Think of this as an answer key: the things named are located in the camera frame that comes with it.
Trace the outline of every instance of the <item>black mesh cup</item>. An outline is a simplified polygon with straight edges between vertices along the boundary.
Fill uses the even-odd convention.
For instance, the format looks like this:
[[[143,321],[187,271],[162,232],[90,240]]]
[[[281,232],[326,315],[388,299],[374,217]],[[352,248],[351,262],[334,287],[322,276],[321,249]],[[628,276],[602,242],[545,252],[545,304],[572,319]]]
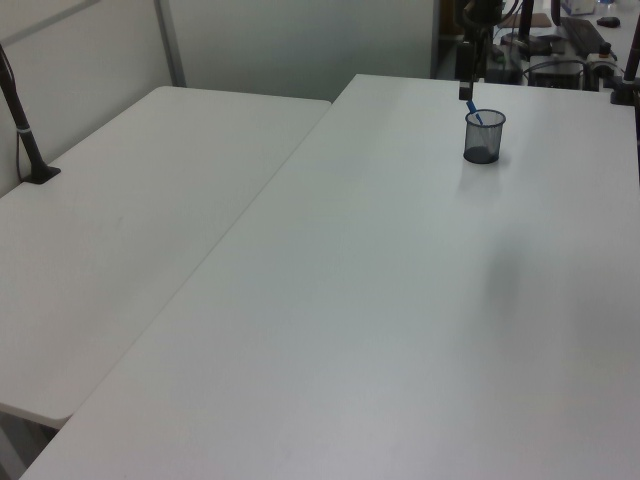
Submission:
[[[468,113],[464,158],[471,163],[493,163],[500,156],[502,125],[507,118],[496,110]]]

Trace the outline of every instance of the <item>tabletop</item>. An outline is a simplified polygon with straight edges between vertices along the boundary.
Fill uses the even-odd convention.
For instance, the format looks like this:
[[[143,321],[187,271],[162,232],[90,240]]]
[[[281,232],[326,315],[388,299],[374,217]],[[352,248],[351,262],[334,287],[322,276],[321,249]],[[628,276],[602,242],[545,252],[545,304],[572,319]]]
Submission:
[[[357,76],[24,476],[640,475],[633,109]]]
[[[328,106],[163,87],[0,199],[0,411],[60,427]]]

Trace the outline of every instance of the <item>black pole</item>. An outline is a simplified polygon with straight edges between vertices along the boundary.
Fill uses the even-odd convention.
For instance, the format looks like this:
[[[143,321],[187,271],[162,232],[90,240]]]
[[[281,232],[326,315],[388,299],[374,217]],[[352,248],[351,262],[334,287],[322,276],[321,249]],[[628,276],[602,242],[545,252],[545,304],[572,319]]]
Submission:
[[[627,68],[624,71],[623,80],[625,82],[633,82],[638,72],[638,61],[640,60],[640,16],[636,23],[636,32],[633,34],[633,42],[629,50],[629,60],[627,60]]]
[[[24,149],[29,156],[31,162],[31,175],[24,178],[25,182],[35,183],[42,185],[47,180],[55,177],[60,173],[59,168],[50,167],[40,155],[38,144],[31,131],[31,126],[27,120],[27,116],[24,113],[18,92],[16,91],[15,80],[13,78],[11,69],[9,67],[9,61],[4,53],[2,45],[0,45],[0,87],[2,87],[2,93],[7,101],[13,121],[16,124],[16,130],[20,135]]]

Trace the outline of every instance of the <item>electronic equipment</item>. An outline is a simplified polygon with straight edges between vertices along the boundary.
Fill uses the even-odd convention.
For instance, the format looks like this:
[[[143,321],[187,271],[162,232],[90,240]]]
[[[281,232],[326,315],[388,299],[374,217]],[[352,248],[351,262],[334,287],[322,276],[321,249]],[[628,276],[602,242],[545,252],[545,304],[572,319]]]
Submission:
[[[617,28],[620,26],[620,19],[618,17],[602,17],[596,23],[601,27]]]
[[[561,23],[576,54],[582,58],[587,58],[590,53],[598,53],[600,45],[605,43],[596,27],[589,20],[562,17]]]
[[[550,57],[531,57],[529,66],[529,86],[545,88],[564,88],[580,90],[580,77],[583,66],[579,63],[569,63],[571,58],[549,60]]]
[[[551,43],[539,40],[529,35],[533,16],[534,0],[522,0],[522,14],[518,35],[511,35],[509,46],[516,46],[516,51],[524,53],[527,58],[532,54],[550,54]],[[505,77],[511,83],[513,76],[504,71],[509,64],[502,64],[503,73],[496,70],[495,59],[492,55],[493,28],[513,15],[518,7],[516,0],[509,12],[502,16],[501,0],[456,0],[455,21],[464,28],[464,38],[456,50],[455,78],[460,81],[458,98],[471,100],[473,98],[473,84],[479,78],[486,78],[487,72],[492,79],[501,80]],[[551,0],[551,16],[560,24],[560,0]]]

